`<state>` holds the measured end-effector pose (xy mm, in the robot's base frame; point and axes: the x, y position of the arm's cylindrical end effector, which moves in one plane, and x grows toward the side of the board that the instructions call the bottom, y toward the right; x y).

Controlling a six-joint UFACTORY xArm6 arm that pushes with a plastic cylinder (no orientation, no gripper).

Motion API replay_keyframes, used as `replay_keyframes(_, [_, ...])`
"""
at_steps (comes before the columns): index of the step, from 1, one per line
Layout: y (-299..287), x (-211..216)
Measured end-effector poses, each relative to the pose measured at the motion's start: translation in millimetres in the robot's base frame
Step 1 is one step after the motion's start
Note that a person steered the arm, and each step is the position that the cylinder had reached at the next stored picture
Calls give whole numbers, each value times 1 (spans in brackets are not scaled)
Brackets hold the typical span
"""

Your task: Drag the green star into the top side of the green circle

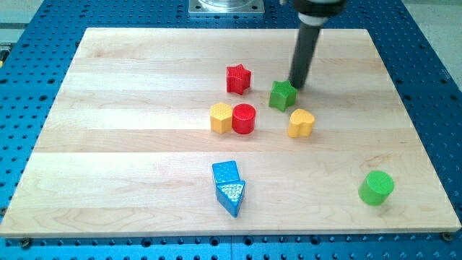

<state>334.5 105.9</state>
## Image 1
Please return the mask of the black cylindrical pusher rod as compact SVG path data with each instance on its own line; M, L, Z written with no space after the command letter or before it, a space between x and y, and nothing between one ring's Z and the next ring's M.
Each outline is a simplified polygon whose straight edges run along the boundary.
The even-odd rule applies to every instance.
M305 86L321 28L321 25L300 24L289 71L289 81L296 89Z

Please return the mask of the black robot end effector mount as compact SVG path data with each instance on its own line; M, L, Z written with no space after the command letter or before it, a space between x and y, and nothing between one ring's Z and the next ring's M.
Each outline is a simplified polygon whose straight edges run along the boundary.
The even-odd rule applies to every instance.
M347 0L291 0L301 23L309 26L322 26L329 18L341 14Z

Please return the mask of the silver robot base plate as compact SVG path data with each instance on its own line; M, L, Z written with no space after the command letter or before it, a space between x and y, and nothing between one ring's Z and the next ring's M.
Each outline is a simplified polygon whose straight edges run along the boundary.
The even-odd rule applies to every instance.
M263 0L189 0L190 14L263 14Z

